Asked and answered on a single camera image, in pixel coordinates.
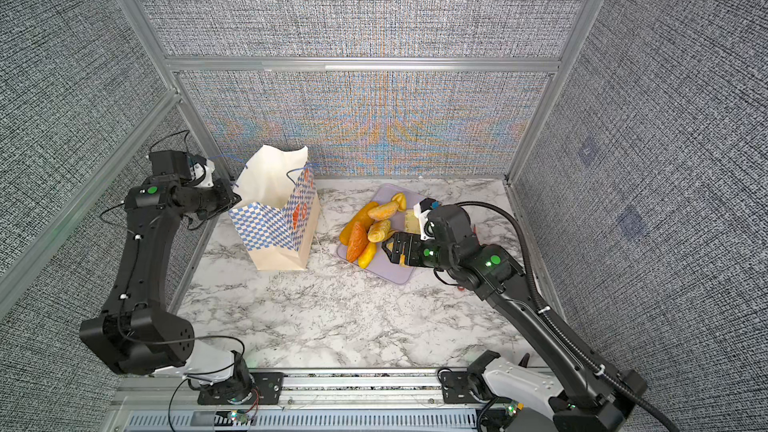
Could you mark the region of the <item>pale rectangular scored bread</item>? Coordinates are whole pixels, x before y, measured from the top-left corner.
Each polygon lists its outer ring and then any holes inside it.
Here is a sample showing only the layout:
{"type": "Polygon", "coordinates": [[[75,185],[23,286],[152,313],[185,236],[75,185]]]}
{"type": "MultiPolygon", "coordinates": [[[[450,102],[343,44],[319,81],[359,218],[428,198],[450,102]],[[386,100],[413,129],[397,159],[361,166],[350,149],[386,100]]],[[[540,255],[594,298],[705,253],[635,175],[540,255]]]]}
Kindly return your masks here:
{"type": "Polygon", "coordinates": [[[413,210],[408,210],[404,215],[404,228],[407,233],[421,234],[421,226],[419,218],[415,215],[413,210]]]}

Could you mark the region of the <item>dark orange oval bread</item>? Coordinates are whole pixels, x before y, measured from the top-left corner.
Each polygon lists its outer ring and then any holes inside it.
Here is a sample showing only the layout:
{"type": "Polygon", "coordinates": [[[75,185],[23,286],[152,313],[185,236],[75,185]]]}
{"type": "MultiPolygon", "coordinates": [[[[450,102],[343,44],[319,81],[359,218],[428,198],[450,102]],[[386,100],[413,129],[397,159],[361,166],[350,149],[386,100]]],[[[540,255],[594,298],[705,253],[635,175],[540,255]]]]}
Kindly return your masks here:
{"type": "Polygon", "coordinates": [[[364,222],[356,221],[350,232],[347,244],[346,260],[350,263],[355,262],[369,243],[368,229],[364,222]]]}

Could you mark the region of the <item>blue checkered paper bag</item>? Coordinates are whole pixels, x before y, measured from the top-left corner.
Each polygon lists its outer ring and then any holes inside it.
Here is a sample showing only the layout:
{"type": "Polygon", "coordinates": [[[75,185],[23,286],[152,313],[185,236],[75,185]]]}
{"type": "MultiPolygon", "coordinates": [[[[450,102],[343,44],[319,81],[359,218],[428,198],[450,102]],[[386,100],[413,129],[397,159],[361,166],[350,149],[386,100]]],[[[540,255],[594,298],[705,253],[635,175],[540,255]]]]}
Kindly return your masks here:
{"type": "Polygon", "coordinates": [[[320,215],[309,149],[264,145],[235,181],[241,197],[229,217],[260,271],[307,268],[320,215]]]}

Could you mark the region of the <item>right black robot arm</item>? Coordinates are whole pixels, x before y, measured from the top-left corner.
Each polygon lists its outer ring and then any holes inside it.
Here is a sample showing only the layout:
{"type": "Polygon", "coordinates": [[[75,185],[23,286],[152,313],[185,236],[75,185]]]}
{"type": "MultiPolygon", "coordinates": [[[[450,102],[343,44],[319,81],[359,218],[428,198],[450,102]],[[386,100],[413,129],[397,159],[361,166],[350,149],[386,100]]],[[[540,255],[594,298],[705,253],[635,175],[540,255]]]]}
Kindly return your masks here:
{"type": "Polygon", "coordinates": [[[618,370],[581,340],[539,293],[529,265],[479,241],[463,204],[426,199],[414,213],[419,232],[396,232],[383,241],[389,261],[446,272],[504,316],[553,374],[488,351],[468,368],[481,400],[522,403],[559,431],[617,431],[635,407],[648,406],[646,381],[633,370],[618,370]]]}

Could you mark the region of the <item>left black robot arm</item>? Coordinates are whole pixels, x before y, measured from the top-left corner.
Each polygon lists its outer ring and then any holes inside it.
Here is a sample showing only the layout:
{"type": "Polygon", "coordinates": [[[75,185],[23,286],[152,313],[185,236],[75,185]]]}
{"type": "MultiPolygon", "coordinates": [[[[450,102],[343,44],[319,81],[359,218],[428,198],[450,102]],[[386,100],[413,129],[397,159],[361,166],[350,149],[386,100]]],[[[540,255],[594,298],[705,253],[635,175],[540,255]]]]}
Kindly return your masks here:
{"type": "Polygon", "coordinates": [[[166,370],[197,381],[212,399],[242,403],[251,398],[253,380],[243,350],[209,346],[189,321],[169,312],[165,296],[171,249],[182,218],[212,218],[239,200],[226,180],[198,188],[176,174],[149,177],[129,190],[117,277],[99,315],[83,321],[79,329],[81,342],[113,373],[166,370]]]}

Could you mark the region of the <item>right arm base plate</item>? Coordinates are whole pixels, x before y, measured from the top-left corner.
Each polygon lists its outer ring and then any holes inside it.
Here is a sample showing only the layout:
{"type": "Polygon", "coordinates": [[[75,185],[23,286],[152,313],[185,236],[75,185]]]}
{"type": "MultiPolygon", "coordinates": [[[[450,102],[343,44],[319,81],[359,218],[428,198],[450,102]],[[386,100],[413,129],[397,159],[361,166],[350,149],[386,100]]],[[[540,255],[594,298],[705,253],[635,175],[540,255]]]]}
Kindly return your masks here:
{"type": "Polygon", "coordinates": [[[446,404],[481,404],[496,396],[476,373],[441,368],[436,375],[446,404]]]}

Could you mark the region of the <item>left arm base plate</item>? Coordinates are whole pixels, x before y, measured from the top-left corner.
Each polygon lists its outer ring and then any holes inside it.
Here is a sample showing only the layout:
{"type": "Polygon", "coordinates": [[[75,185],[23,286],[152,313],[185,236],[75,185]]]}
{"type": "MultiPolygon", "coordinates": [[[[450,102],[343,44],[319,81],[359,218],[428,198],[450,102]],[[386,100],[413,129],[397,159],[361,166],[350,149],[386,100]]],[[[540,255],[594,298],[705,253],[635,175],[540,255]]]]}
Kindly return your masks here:
{"type": "Polygon", "coordinates": [[[213,385],[199,385],[198,405],[277,405],[285,374],[251,372],[249,379],[233,376],[213,385]]]}

